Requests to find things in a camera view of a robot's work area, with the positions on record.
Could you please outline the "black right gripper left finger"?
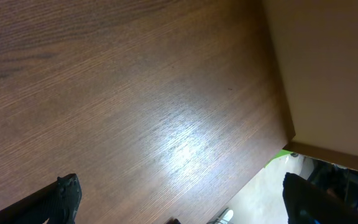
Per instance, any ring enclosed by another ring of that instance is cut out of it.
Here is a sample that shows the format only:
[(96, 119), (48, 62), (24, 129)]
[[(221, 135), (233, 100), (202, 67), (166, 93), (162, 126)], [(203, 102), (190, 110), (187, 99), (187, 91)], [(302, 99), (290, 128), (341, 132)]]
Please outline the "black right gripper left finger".
[(82, 191), (78, 176), (68, 174), (0, 210), (0, 224), (74, 224)]

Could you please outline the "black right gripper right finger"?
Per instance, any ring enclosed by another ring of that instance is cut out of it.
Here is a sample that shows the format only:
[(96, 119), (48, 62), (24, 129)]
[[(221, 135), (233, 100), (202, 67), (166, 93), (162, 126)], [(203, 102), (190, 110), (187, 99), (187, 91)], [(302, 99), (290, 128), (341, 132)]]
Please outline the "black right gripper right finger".
[(296, 174), (285, 174), (283, 200), (289, 224), (358, 224), (358, 210)]

